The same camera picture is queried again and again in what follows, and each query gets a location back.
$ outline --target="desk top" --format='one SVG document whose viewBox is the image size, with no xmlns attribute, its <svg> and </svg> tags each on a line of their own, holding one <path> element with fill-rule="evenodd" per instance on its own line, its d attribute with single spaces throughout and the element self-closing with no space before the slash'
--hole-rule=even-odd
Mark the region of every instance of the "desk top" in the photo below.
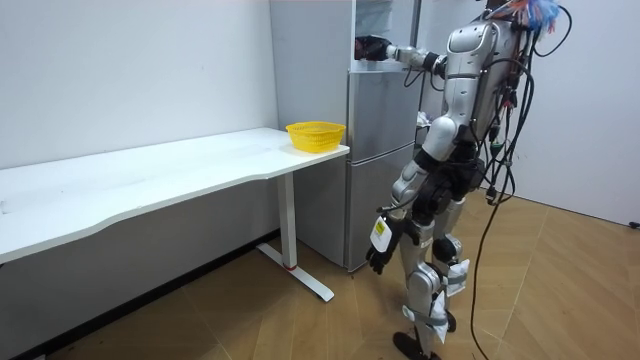
<svg viewBox="0 0 640 360">
<path fill-rule="evenodd" d="M 0 264 L 348 152 L 306 153 L 286 132 L 259 128 L 0 170 Z"/>
</svg>

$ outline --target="colorful wires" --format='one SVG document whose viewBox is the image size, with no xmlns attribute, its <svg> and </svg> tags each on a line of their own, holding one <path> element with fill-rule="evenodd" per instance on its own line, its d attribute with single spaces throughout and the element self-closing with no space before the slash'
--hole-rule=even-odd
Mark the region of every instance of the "colorful wires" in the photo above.
<svg viewBox="0 0 640 360">
<path fill-rule="evenodd" d="M 513 17 L 518 24 L 529 29 L 552 33 L 559 14 L 560 9 L 556 0 L 511 0 L 487 17 Z"/>
</svg>

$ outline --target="silver refrigerator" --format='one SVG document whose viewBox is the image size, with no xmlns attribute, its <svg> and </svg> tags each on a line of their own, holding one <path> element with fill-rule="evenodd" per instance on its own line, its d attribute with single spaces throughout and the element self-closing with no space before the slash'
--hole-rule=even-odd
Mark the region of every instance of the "silver refrigerator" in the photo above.
<svg viewBox="0 0 640 360">
<path fill-rule="evenodd" d="M 413 2 L 270 6 L 280 128 L 312 120 L 345 124 L 343 144 L 351 148 L 345 157 L 294 172 L 297 237 L 354 271 L 365 263 L 376 208 L 389 205 L 391 186 L 411 161 L 422 88 L 420 81 L 404 87 L 402 64 L 355 61 L 353 36 L 369 31 L 358 24 L 382 23 L 382 35 L 408 43 Z M 388 21 L 380 22 L 380 14 Z"/>
<path fill-rule="evenodd" d="M 411 161 L 420 88 L 404 73 L 350 74 L 346 144 L 351 152 L 294 173 L 298 238 L 354 271 L 365 263 L 376 209 Z"/>
</svg>

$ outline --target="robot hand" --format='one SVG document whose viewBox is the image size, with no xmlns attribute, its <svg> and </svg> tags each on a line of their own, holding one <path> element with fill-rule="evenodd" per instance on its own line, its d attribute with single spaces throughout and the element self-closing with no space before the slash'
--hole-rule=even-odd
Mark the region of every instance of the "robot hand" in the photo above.
<svg viewBox="0 0 640 360">
<path fill-rule="evenodd" d="M 389 241 L 389 247 L 387 247 L 387 250 L 385 252 L 380 252 L 375 248 L 375 246 L 371 245 L 371 248 L 369 248 L 366 257 L 367 261 L 369 262 L 369 266 L 371 266 L 373 271 L 378 275 L 382 275 L 382 269 L 384 269 L 385 265 L 387 265 L 391 260 L 393 252 L 395 251 L 396 246 L 398 246 L 398 242 L 403 233 L 403 220 L 399 222 L 393 221 L 387 215 L 382 216 L 382 219 L 391 230 L 391 240 Z"/>
<path fill-rule="evenodd" d="M 356 37 L 356 45 L 354 49 L 356 60 L 387 60 L 387 47 L 391 45 L 391 41 L 378 36 L 358 36 Z"/>
</svg>

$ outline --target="humanoid robot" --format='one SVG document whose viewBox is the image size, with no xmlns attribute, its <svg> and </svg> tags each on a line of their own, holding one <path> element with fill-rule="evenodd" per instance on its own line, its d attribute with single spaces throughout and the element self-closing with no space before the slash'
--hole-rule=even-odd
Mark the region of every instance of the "humanoid robot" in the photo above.
<svg viewBox="0 0 640 360">
<path fill-rule="evenodd" d="M 504 3 L 489 1 L 488 7 Z M 527 51 L 533 46 L 532 29 L 490 13 L 451 33 L 446 55 L 375 36 L 356 39 L 356 58 L 394 59 L 445 81 L 446 113 L 432 122 L 419 153 L 393 184 L 391 205 L 379 210 L 374 246 L 367 254 L 369 265 L 381 274 L 400 245 L 407 287 L 403 313 L 414 323 L 416 339 L 399 332 L 393 341 L 413 360 L 439 359 L 433 352 L 438 329 L 456 329 L 448 299 L 464 287 L 468 261 L 462 266 L 462 243 L 451 232 L 465 196 L 480 186 L 485 173 L 479 144 L 487 137 L 493 141 L 499 132 L 496 110 L 515 100 L 519 79 L 527 72 L 522 64 L 532 53 Z M 432 259 L 425 262 L 430 246 Z"/>
</svg>

